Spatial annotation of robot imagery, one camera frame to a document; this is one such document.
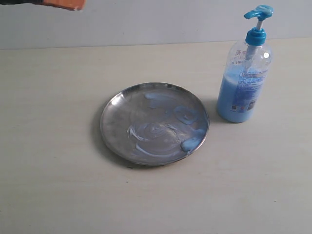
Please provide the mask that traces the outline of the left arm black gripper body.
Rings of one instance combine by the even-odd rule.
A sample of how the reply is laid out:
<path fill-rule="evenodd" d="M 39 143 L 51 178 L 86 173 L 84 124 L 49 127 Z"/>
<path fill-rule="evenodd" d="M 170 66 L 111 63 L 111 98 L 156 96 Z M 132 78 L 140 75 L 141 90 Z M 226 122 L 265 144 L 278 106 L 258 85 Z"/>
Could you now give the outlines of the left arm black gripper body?
<path fill-rule="evenodd" d="M 37 4 L 43 5 L 44 0 L 0 0 L 0 5 Z"/>

